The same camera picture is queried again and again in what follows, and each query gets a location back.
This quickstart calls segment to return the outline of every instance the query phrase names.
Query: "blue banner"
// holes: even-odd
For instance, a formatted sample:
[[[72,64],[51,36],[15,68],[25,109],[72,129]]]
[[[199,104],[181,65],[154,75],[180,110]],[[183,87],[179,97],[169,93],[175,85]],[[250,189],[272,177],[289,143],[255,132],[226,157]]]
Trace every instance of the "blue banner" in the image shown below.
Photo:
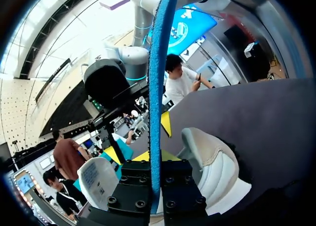
[[[208,14],[201,11],[194,4],[186,5],[174,14],[170,32],[168,54],[180,55],[203,34],[217,25]]]

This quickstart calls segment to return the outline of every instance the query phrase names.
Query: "lanyard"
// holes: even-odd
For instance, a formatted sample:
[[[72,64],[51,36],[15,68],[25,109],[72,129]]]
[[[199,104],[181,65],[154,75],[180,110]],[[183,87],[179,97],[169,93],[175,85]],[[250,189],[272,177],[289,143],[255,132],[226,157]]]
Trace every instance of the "lanyard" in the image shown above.
[[[60,192],[59,194],[63,195],[64,197],[66,197],[66,198],[68,198],[68,199],[70,199],[70,200],[73,200],[73,201],[77,204],[78,201],[75,200],[74,198],[72,198],[71,196],[69,196],[69,192],[68,192],[66,186],[65,186],[63,183],[62,183],[62,185],[64,186],[64,189],[65,189],[67,195],[65,195],[64,193],[61,193],[61,192]]]

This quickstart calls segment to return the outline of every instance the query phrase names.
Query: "black shirt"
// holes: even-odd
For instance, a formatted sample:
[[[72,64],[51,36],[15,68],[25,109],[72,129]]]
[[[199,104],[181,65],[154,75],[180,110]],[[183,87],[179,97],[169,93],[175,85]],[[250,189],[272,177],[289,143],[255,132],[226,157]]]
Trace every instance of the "black shirt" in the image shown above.
[[[67,188],[69,195],[67,194],[65,189],[62,189],[60,192],[63,193],[64,195],[74,198],[77,201],[80,201],[80,203],[83,206],[85,205],[87,200],[84,197],[84,195],[73,185],[74,182],[75,181],[73,180],[65,180],[62,182],[62,184],[64,184],[65,187]],[[73,211],[75,211],[76,213],[79,212],[79,209],[76,206],[76,203],[72,199],[69,199],[63,196],[59,192],[56,195],[56,201],[60,205],[60,207],[66,212],[67,215],[71,215]]]

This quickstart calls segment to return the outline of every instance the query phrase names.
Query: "ceiling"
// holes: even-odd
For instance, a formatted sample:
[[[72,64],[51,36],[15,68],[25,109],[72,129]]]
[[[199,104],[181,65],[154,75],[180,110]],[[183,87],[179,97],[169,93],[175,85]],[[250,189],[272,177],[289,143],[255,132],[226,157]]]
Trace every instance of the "ceiling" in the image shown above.
[[[134,27],[134,5],[106,7],[113,1],[38,0],[13,33],[0,75],[45,79],[66,59],[125,36]]]

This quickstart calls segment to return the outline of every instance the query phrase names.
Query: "brown shirt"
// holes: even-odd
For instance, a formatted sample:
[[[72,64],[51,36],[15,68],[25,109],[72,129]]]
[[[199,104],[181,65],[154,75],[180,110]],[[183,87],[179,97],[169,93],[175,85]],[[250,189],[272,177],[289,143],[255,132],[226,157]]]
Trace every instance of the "brown shirt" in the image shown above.
[[[77,171],[84,164],[83,156],[78,152],[78,145],[72,139],[60,140],[54,149],[56,169],[62,168],[71,180],[78,179]]]

